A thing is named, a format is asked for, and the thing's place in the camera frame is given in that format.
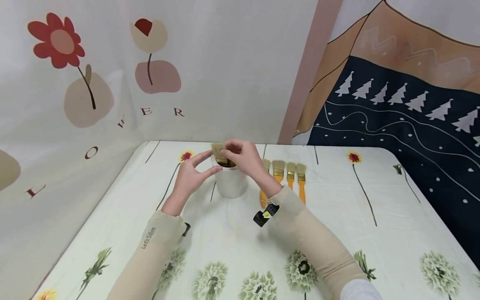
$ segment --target brush bristles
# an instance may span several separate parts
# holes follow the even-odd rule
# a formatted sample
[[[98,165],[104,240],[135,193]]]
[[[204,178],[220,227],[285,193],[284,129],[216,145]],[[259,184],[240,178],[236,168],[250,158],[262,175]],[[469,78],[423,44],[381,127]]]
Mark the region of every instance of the brush bristles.
[[[264,167],[266,170],[269,170],[270,169],[270,160],[268,159],[262,159],[262,162],[264,163]]]
[[[287,163],[287,172],[295,173],[295,168],[297,167],[296,163],[288,162]]]
[[[283,160],[274,160],[272,161],[272,166],[274,170],[284,170],[285,162]]]
[[[220,151],[226,148],[227,147],[224,143],[212,143],[212,152],[216,158],[224,158],[223,155],[221,155]]]
[[[307,166],[304,164],[297,164],[297,173],[298,174],[305,174],[307,171]]]

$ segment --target beige shape print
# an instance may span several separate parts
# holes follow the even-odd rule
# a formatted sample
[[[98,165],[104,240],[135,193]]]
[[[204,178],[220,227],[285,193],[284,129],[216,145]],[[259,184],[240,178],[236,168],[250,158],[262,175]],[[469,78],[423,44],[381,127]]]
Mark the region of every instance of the beige shape print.
[[[18,161],[0,150],[0,191],[14,183],[20,177],[21,171]]]
[[[87,128],[103,119],[113,108],[113,93],[97,73],[91,73],[90,89],[96,108],[92,107],[90,92],[83,78],[75,80],[65,93],[63,109],[68,120],[78,128]]]
[[[139,23],[139,21],[150,24],[150,27],[146,30],[144,29],[145,32],[142,32],[137,27],[143,28],[141,27],[142,23]],[[167,28],[162,21],[140,19],[135,24],[130,23],[130,32],[132,33],[133,42],[143,52],[155,53],[161,50],[167,43]]]
[[[165,60],[139,63],[135,69],[135,79],[139,88],[147,94],[176,93],[181,87],[179,72]]]

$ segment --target dark blue tapestry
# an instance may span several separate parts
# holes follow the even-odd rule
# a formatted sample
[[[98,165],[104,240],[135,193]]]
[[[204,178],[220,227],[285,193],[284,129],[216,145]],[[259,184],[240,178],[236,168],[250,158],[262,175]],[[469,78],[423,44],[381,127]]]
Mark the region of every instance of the dark blue tapestry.
[[[480,266],[480,95],[350,57],[308,145],[392,152]]]

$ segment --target white sleeve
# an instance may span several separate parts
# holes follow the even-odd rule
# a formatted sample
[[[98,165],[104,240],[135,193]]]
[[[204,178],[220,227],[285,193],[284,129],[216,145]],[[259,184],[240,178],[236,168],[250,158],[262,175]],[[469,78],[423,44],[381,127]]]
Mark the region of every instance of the white sleeve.
[[[342,288],[340,300],[383,300],[370,281],[354,279]]]

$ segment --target flat paintbrush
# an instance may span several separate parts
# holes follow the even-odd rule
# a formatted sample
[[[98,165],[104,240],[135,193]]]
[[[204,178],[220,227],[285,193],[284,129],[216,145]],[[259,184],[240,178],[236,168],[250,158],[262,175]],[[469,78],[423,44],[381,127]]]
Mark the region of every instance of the flat paintbrush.
[[[297,164],[297,173],[299,176],[298,183],[300,186],[299,197],[305,204],[305,172],[307,171],[307,166],[304,164]]]
[[[285,162],[283,160],[272,161],[273,177],[281,183],[283,180],[283,171],[285,169]]]
[[[264,163],[265,170],[267,173],[270,173],[270,160],[268,159],[262,159],[262,162]],[[267,207],[267,196],[265,195],[264,191],[260,190],[260,206],[262,208]]]
[[[295,168],[297,164],[288,162],[287,163],[287,182],[288,187],[293,190],[293,182],[295,181]]]

